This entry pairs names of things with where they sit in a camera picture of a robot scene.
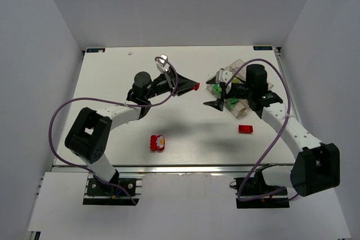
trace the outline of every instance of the wall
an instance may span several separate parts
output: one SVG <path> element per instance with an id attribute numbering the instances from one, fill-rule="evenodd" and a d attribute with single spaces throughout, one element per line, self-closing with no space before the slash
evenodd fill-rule
<path id="1" fill-rule="evenodd" d="M 336 193 L 353 239 L 360 239 L 359 45 L 360 0 L 307 0 L 283 47 L 304 126 L 341 150 Z"/>
<path id="2" fill-rule="evenodd" d="M 53 0 L 0 0 L 0 6 L 0 239 L 17 240 L 51 167 L 48 123 L 70 97 L 82 56 Z"/>
<path id="3" fill-rule="evenodd" d="M 80 47 L 281 46 L 306 0 L 55 0 Z"/>

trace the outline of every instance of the white panel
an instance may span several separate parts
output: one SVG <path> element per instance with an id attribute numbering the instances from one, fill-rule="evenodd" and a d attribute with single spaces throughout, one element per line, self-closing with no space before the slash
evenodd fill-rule
<path id="1" fill-rule="evenodd" d="M 306 0 L 55 0 L 90 46 L 281 46 Z"/>
<path id="2" fill-rule="evenodd" d="M 106 156 L 113 165 L 196 165 L 196 164 L 254 164 L 275 138 L 275 131 L 251 110 L 236 119 L 203 105 L 215 98 L 205 89 L 205 82 L 221 67 L 239 58 L 248 61 L 264 58 L 277 66 L 273 51 L 254 51 L 251 46 L 223 47 L 137 47 L 106 48 L 104 53 L 86 53 L 76 86 L 75 97 L 97 97 L 123 102 L 133 84 L 134 76 L 147 71 L 152 78 L 159 76 L 154 58 L 162 53 L 177 71 L 201 83 L 198 91 L 173 97 L 167 103 L 150 109 L 146 117 L 111 131 Z M 284 87 L 276 73 L 266 67 L 268 80 L 285 100 Z M 168 94 L 151 99 L 157 103 Z M 64 141 L 75 118 L 83 107 L 94 110 L 109 105 L 79 101 L 71 105 L 58 153 L 63 158 L 82 163 Z M 253 125 L 253 134 L 239 134 L 238 125 Z M 165 150 L 150 151 L 150 137 L 163 135 Z M 294 157 L 282 140 L 263 161 L 264 163 L 292 163 Z"/>
<path id="3" fill-rule="evenodd" d="M 334 190 L 289 209 L 236 209 L 231 176 L 147 175 L 139 204 L 83 206 L 87 174 L 47 173 L 29 230 L 42 239 L 319 239 L 349 237 Z"/>
<path id="4" fill-rule="evenodd" d="M 47 128 L 69 98 L 81 51 L 53 0 L 0 0 L 0 234 L 22 239 L 41 176 Z M 66 110 L 54 127 L 55 143 Z"/>
<path id="5" fill-rule="evenodd" d="M 283 64 L 304 126 L 341 154 L 336 189 L 360 239 L 360 0 L 308 0 L 283 47 Z"/>

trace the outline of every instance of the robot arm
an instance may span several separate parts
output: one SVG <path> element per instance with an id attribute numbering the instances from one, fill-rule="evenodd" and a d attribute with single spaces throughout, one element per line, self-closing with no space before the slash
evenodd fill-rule
<path id="1" fill-rule="evenodd" d="M 174 91 L 176 75 L 178 84 L 175 96 L 199 88 L 199 83 L 175 74 L 164 60 L 167 60 L 165 55 L 155 59 L 161 72 L 156 79 L 151 80 L 150 74 L 144 71 L 135 75 L 127 101 L 144 107 L 111 106 L 101 110 L 83 108 L 65 138 L 65 146 L 79 156 L 97 177 L 106 182 L 118 184 L 119 180 L 118 171 L 109 163 L 104 153 L 110 132 L 123 124 L 145 117 L 151 107 L 150 98 Z"/>
<path id="2" fill-rule="evenodd" d="M 286 107 L 282 99 L 268 90 L 267 73 L 263 65 L 252 64 L 246 68 L 246 81 L 230 82 L 230 71 L 220 70 L 207 84 L 219 84 L 221 97 L 205 105 L 223 111 L 224 99 L 246 99 L 249 107 L 277 133 L 284 124 Z M 308 196 L 340 184 L 340 153 L 330 143 L 324 144 L 312 136 L 295 118 L 289 120 L 281 135 L 295 157 L 294 166 L 265 166 L 255 171 L 256 183 L 262 193 L 269 186 L 294 188 L 301 196 Z"/>

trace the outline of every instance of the purple cable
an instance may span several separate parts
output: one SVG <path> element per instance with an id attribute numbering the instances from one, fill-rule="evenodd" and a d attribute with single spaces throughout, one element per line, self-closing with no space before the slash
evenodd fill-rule
<path id="1" fill-rule="evenodd" d="M 237 199 L 241 202 L 246 202 L 246 201 L 252 201 L 252 200 L 256 200 L 256 199 L 261 199 L 263 197 L 267 197 L 267 196 L 271 196 L 274 195 L 280 191 L 283 191 L 285 188 L 279 188 L 275 191 L 272 192 L 268 192 L 262 195 L 257 195 L 257 196 L 253 196 L 250 198 L 241 198 L 241 192 L 244 189 L 244 186 L 246 184 L 246 182 L 249 180 L 249 178 L 251 177 L 251 174 L 255 171 L 255 169 L 260 165 L 260 163 L 264 160 L 264 158 L 266 157 L 266 155 L 270 152 L 270 150 L 273 148 L 273 146 L 276 144 L 276 142 L 280 139 L 280 136 L 282 134 L 282 132 L 285 129 L 285 126 L 287 124 L 287 122 L 289 121 L 289 114 L 290 114 L 290 109 L 291 109 L 291 102 L 290 102 L 290 91 L 289 88 L 287 87 L 285 80 L 283 79 L 283 77 L 281 76 L 280 72 L 276 69 L 276 67 L 271 64 L 269 61 L 262 59 L 262 58 L 256 58 L 256 59 L 252 59 L 249 60 L 248 62 L 242 64 L 237 71 L 234 73 L 234 75 L 230 78 L 230 80 L 226 83 L 226 86 L 229 85 L 229 83 L 236 77 L 236 75 L 239 73 L 239 71 L 244 68 L 247 64 L 255 62 L 255 61 L 261 61 L 261 62 L 265 62 L 266 64 L 268 64 L 275 72 L 276 74 L 279 76 L 284 88 L 285 88 L 285 92 L 286 92 L 286 96 L 287 96 L 287 116 L 285 117 L 285 121 L 281 127 L 281 129 L 279 130 L 278 134 L 276 135 L 275 139 L 272 141 L 272 143 L 269 145 L 269 147 L 265 150 L 265 152 L 262 154 L 262 156 L 259 158 L 259 160 L 255 163 L 255 165 L 251 168 L 251 170 L 249 171 L 249 173 L 247 174 L 247 176 L 245 177 L 244 181 L 242 181 L 240 188 L 238 189 L 237 192 Z"/>
<path id="2" fill-rule="evenodd" d="M 164 99 L 163 101 L 159 102 L 159 103 L 156 103 L 156 104 L 150 104 L 150 105 L 130 105 L 128 104 L 127 106 L 128 107 L 136 107 L 136 108 L 148 108 L 148 107 L 155 107 L 155 106 L 159 106 L 159 105 L 162 105 L 164 104 L 166 101 L 169 100 L 169 98 L 171 98 L 172 96 L 174 96 L 177 88 L 178 88 L 178 84 L 179 84 L 179 77 L 178 77 L 178 73 L 176 72 L 176 69 L 174 68 L 174 66 L 167 60 L 165 59 L 162 59 L 165 61 L 165 63 L 167 63 L 174 71 L 175 73 L 175 87 L 173 89 L 173 91 L 171 92 L 171 94 L 166 98 Z M 60 110 L 62 108 L 64 108 L 66 105 L 74 102 L 74 101 L 99 101 L 99 102 L 104 102 L 104 103 L 110 103 L 110 104 L 115 104 L 115 105 L 119 105 L 119 106 L 125 106 L 125 104 L 121 103 L 121 102 L 116 102 L 116 101 L 107 101 L 105 99 L 100 99 L 100 98 L 88 98 L 88 97 L 82 97 L 82 98 L 73 98 L 73 99 L 70 99 L 66 102 L 64 102 L 62 105 L 60 105 L 56 111 L 54 112 L 54 114 L 52 115 L 51 117 L 51 120 L 50 120 L 50 124 L 49 124 L 49 130 L 48 130 L 48 139 L 49 139 L 49 145 L 50 145 L 50 149 L 51 149 L 51 152 L 54 154 L 54 156 L 62 161 L 63 163 L 65 164 L 68 164 L 72 167 L 78 167 L 78 168 L 81 168 L 81 169 L 84 169 L 84 170 L 87 170 L 89 173 L 91 174 L 95 174 L 91 169 L 87 168 L 86 166 L 84 165 L 79 165 L 79 164 L 74 164 L 74 163 L 71 163 L 67 160 L 64 160 L 58 153 L 56 153 L 56 150 L 54 148 L 54 145 L 53 145 L 53 141 L 52 141 L 52 127 L 53 127 L 53 124 L 54 124 L 54 121 L 55 121 L 55 117 L 56 115 L 60 112 Z M 112 183 L 109 183 L 107 181 L 104 181 L 100 178 L 96 178 L 99 182 L 103 183 L 103 184 L 106 184 L 106 185 L 110 185 L 112 187 L 116 187 L 118 189 L 121 189 L 129 198 L 130 200 L 133 202 L 134 205 L 136 205 L 136 202 L 134 201 L 134 199 L 131 197 L 131 195 L 123 188 L 121 187 L 120 185 L 117 185 L 117 184 L 112 184 Z"/>

